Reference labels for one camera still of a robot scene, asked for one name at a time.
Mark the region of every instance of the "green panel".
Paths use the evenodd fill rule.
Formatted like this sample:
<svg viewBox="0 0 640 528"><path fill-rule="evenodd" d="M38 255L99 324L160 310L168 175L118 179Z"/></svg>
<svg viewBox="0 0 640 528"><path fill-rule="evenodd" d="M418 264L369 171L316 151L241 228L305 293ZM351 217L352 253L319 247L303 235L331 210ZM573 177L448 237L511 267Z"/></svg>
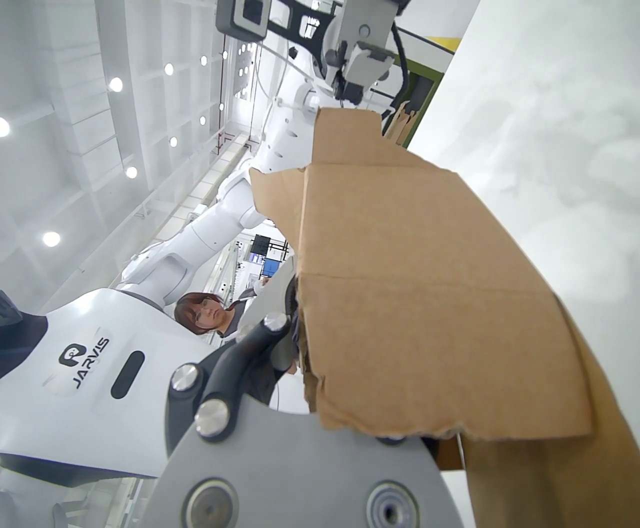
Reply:
<svg viewBox="0 0 640 528"><path fill-rule="evenodd" d="M400 66L400 59L397 56L396 56L395 64L397 66ZM418 77L425 77L427 79L432 80L433 86L429 91L429 95L427 95L427 98L424 100L424 103L420 108L420 111L418 112L418 116L413 121L413 125L411 127L411 130L409 131L409 134L404 140L404 143L402 145L404 148L407 148L409 146L409 143L411 143L411 140L413 139L413 135L415 134L415 131L418 129L418 125L420 125L420 122L422 121L422 117L424 116L424 113L427 111L427 107L429 106L429 103L433 99L433 96L436 93L436 90L440 86L440 81L444 76L442 72L436 71L433 68L429 68L428 66L417 63L416 61L407 59L406 65L407 65L407 69L409 70L409 88L407 89L407 93L403 97L401 102L411 99L411 95L417 84Z"/></svg>

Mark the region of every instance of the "gray metal plate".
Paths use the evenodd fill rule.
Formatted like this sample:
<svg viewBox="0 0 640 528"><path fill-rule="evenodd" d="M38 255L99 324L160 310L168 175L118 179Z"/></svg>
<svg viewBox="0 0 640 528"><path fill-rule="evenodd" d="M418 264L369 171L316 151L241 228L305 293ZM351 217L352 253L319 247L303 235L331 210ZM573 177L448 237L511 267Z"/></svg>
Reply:
<svg viewBox="0 0 640 528"><path fill-rule="evenodd" d="M296 257L292 256L285 260L278 271L271 277L271 280L264 286L251 305L246 309L240 318L239 327L254 327L264 316L272 312L284 314L285 293L289 282L296 274ZM285 371L291 366L293 348L291 339L283 339L278 343L271 353L271 363L279 371Z"/></svg>
<svg viewBox="0 0 640 528"><path fill-rule="evenodd" d="M387 447L348 430L326 431L317 415L289 415L243 397L236 430L208 444L192 426L162 474L143 528L183 526L183 505L202 481L237 493L237 527L366 527L369 494L395 481L413 496L422 528L462 528L435 462L417 438Z"/></svg>

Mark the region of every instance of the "brown hair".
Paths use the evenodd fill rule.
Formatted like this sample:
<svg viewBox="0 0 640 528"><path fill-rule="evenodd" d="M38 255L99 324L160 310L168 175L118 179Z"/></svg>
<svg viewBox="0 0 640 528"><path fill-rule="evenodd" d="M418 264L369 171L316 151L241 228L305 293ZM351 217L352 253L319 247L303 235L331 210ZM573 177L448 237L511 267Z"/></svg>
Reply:
<svg viewBox="0 0 640 528"><path fill-rule="evenodd" d="M173 310L175 320L196 335L202 335L212 330L212 328L196 326L196 312L193 310L193 305L202 304L204 299L211 299L220 303L221 306L223 305L222 299L214 293L191 292L180 297Z"/></svg>

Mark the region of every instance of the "glasses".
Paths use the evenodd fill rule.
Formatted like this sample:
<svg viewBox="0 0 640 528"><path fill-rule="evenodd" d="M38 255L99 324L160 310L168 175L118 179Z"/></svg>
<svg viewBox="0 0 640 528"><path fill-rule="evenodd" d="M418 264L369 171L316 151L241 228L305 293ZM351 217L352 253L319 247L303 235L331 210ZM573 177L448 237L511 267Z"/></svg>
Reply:
<svg viewBox="0 0 640 528"><path fill-rule="evenodd" d="M204 299L201 303L200 303L200 310L198 310L198 313L196 314L195 317L195 322L197 323L200 320L200 314L202 313L202 310L207 308L207 307L212 307L213 306L213 301L211 299Z"/></svg>

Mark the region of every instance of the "woman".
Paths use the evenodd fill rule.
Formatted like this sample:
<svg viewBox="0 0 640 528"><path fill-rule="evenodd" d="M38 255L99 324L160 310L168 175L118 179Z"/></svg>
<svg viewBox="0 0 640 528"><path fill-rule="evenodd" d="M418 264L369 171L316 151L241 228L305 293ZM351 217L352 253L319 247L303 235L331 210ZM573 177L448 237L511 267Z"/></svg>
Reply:
<svg viewBox="0 0 640 528"><path fill-rule="evenodd" d="M213 293L187 293L175 305L175 320L196 335L216 331L223 343L230 341L236 336L244 311L268 281L269 278L265 277L255 287L243 291L226 309L222 299ZM295 362L287 372L295 374Z"/></svg>

